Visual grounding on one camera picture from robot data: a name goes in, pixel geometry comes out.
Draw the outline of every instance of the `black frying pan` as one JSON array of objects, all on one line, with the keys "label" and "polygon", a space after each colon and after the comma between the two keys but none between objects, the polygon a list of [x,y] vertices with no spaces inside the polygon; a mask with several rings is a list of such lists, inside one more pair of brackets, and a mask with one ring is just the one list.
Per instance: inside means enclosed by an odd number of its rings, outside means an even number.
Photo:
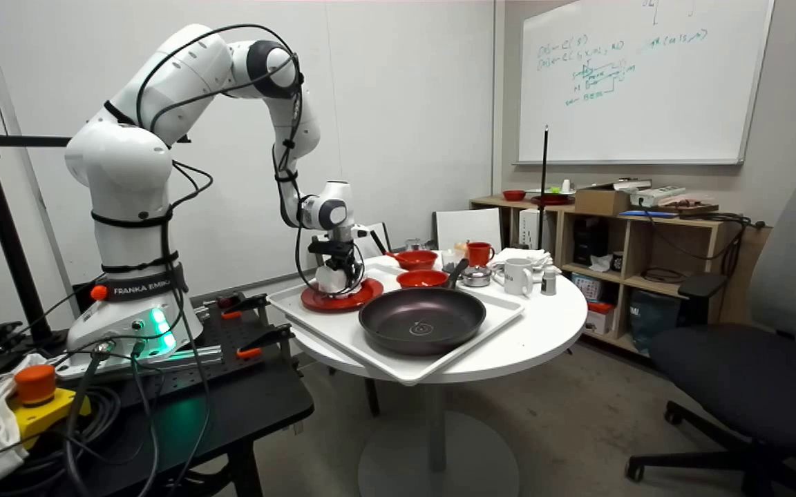
[{"label": "black frying pan", "polygon": [[450,272],[450,286],[403,286],[363,307],[359,321],[371,348],[399,357],[442,357],[472,339],[486,310],[476,296],[454,290],[460,271]]}]

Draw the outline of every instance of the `red plate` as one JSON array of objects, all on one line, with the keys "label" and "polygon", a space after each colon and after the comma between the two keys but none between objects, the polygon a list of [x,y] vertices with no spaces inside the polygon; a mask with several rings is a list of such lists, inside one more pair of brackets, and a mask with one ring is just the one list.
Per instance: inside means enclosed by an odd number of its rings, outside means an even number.
[{"label": "red plate", "polygon": [[343,297],[328,297],[328,296],[321,296],[316,286],[305,286],[302,300],[307,310],[316,310],[316,311],[354,311],[379,296],[381,296],[381,281],[366,279],[363,290],[343,296]]}]

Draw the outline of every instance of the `floor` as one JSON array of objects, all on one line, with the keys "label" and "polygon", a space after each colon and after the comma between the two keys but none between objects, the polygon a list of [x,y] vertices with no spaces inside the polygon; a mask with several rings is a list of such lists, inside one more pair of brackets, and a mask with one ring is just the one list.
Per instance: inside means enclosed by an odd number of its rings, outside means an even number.
[{"label": "floor", "polygon": [[[256,442],[265,497],[357,497],[366,442],[396,416],[422,409],[417,388],[379,383],[371,416],[366,383],[302,358],[316,415]],[[646,470],[624,477],[634,452],[710,451],[697,431],[664,422],[665,401],[689,402],[646,364],[591,343],[527,372],[448,386],[448,409],[493,426],[513,451],[523,497],[725,497],[736,471]]]}]

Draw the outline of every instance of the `yellow object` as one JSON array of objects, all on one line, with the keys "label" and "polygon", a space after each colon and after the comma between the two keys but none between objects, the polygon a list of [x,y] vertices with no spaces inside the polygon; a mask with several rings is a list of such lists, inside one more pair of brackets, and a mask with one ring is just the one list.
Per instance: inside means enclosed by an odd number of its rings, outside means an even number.
[{"label": "yellow object", "polygon": [[71,401],[75,391],[60,386],[56,388],[52,401],[39,406],[23,406],[17,398],[10,398],[9,406],[17,416],[23,448],[31,451],[39,434],[63,420],[68,415]]}]

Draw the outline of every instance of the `frying pan handle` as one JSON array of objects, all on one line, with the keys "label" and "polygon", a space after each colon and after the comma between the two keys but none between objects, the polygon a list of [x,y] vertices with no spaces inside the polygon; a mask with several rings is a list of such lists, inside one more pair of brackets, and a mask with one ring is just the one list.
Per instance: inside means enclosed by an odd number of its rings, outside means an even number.
[{"label": "frying pan handle", "polygon": [[448,275],[448,290],[457,290],[457,279],[460,279],[460,272],[464,271],[464,268],[471,268],[471,260],[460,260],[457,263],[457,268],[450,271],[450,275]]}]

